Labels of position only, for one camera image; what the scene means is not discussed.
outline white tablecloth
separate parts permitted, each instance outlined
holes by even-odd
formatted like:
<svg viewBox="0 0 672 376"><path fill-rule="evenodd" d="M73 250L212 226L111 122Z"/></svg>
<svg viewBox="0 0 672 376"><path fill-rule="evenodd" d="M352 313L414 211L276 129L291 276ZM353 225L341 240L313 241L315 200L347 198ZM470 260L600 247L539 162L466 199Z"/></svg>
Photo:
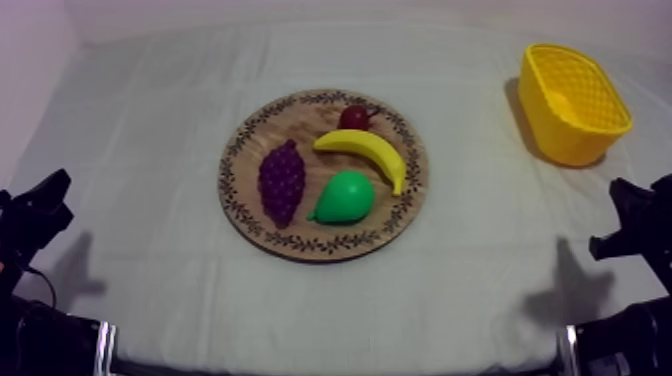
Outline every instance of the white tablecloth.
<svg viewBox="0 0 672 376"><path fill-rule="evenodd" d="M601 164L563 169L527 150L515 79L532 42L584 50L620 90L635 127ZM665 293L641 258L597 263L587 240L618 228L611 179L672 172L671 68L577 38L385 17L114 42L73 63L11 189L67 168L76 218L35 266L61 309L120 326L122 355L275 374L532 367L552 359L555 328ZM431 165L397 240L329 266L255 249L216 189L235 128L312 88L389 103ZM20 291L48 299L39 280Z"/></svg>

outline red apple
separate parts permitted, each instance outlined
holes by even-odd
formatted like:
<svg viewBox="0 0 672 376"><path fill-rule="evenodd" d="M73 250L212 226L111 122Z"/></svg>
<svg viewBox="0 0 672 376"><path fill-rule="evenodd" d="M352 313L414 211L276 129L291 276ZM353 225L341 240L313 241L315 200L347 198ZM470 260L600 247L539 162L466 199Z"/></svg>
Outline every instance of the red apple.
<svg viewBox="0 0 672 376"><path fill-rule="evenodd" d="M339 129L359 129L365 131L371 128L369 119L378 114L378 110L369 114L366 107L354 105L349 106L341 112L341 119L338 123Z"/></svg>

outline toy fruit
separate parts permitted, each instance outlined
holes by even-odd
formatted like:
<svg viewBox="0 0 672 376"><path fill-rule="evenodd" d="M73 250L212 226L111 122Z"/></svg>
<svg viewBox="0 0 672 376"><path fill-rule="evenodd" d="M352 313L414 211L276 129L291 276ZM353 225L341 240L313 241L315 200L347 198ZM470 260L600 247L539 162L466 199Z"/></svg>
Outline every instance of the toy fruit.
<svg viewBox="0 0 672 376"><path fill-rule="evenodd" d="M367 113L364 106L349 106L341 112L341 119L338 122L339 129L361 129L363 131L371 127L369 119L376 116L380 110L376 110L371 114Z"/></svg>
<svg viewBox="0 0 672 376"><path fill-rule="evenodd" d="M373 185L361 172L343 171L334 175L322 191L308 220L321 223L358 221L371 211Z"/></svg>
<svg viewBox="0 0 672 376"><path fill-rule="evenodd" d="M355 129L331 131L318 138L313 144L313 149L342 151L369 158L380 166L385 176L392 181L392 195L401 195L406 179L406 164L394 147L380 136Z"/></svg>
<svg viewBox="0 0 672 376"><path fill-rule="evenodd" d="M278 228L285 228L292 221L305 186L306 171L294 140L273 149L259 166L257 189L264 213Z"/></svg>

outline wooden plate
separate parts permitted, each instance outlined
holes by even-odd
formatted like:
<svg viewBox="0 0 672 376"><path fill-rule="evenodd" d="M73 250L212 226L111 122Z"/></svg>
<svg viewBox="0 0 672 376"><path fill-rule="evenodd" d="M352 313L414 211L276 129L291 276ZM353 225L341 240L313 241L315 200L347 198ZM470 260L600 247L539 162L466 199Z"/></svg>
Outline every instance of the wooden plate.
<svg viewBox="0 0 672 376"><path fill-rule="evenodd" d="M371 132L389 141L407 165L404 193L392 188L372 162L338 153L317 153L313 142L337 129L341 111L359 104L380 113ZM306 166L306 188L289 227L277 229L265 214L257 191L261 161L287 139L294 139ZM373 183L371 213L352 226L325 226L306 220L329 179L342 170L357 170ZM390 106L342 90L311 90L277 99L250 116L224 149L219 169L219 197L231 223L252 243L295 261L335 262L372 252L398 236L415 218L425 199L428 163L422 140Z"/></svg>

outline yellow basket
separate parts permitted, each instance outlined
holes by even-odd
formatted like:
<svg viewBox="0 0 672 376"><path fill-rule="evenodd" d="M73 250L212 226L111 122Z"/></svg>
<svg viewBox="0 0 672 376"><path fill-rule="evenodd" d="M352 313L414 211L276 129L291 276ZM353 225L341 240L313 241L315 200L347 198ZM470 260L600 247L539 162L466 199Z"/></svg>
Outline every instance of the yellow basket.
<svg viewBox="0 0 672 376"><path fill-rule="evenodd" d="M595 162L632 128L630 113L599 64L566 47L527 47L518 95L539 149L560 164Z"/></svg>

